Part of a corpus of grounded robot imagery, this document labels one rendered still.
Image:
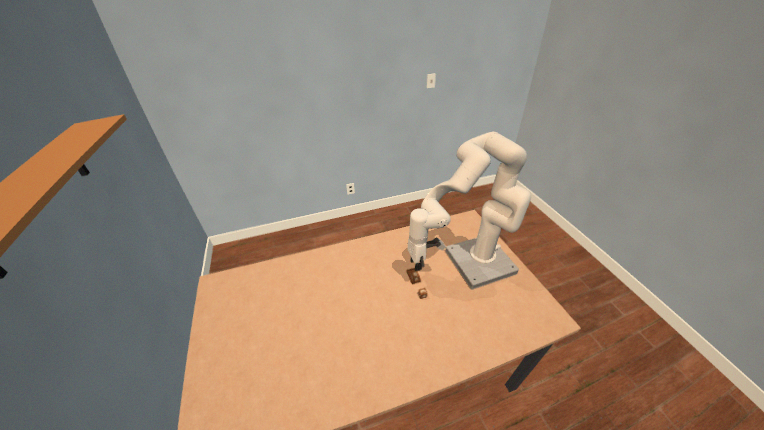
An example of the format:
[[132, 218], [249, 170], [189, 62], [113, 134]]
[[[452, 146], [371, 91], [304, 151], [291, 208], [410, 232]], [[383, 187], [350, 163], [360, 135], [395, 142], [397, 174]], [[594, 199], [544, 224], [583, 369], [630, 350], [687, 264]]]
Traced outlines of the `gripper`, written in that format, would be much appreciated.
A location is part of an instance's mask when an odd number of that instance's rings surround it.
[[[412, 243], [410, 241], [410, 239], [408, 239], [408, 247], [407, 248], [408, 248], [408, 251], [409, 251], [409, 253], [411, 255], [410, 262], [417, 263], [417, 264], [415, 264], [415, 271], [422, 270], [422, 267], [425, 267], [424, 261], [426, 259], [426, 242], [423, 243], [423, 244], [414, 244], [414, 243]], [[420, 263], [418, 263], [419, 261], [420, 261]]]

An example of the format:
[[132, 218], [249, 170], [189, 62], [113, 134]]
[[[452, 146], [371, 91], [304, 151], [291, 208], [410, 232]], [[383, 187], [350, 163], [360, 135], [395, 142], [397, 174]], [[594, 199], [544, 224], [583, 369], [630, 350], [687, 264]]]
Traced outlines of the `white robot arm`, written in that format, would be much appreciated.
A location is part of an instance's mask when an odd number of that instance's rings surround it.
[[[495, 260], [495, 250], [501, 247], [497, 244], [501, 229], [516, 232], [531, 200], [531, 193], [516, 184], [527, 159], [526, 151], [497, 132], [470, 139], [458, 148], [457, 158], [462, 162], [460, 167], [450, 180], [429, 191], [421, 209], [415, 209], [410, 214], [409, 239], [412, 243], [425, 243], [428, 229], [443, 228], [450, 223], [450, 215], [439, 204], [440, 199], [452, 191], [468, 193], [490, 165], [491, 159], [488, 154], [502, 163], [498, 167], [491, 191], [494, 200], [488, 200], [482, 207], [481, 224], [470, 255], [475, 261], [483, 264]], [[446, 248], [437, 237], [426, 242], [426, 248], [434, 246], [442, 251]]]

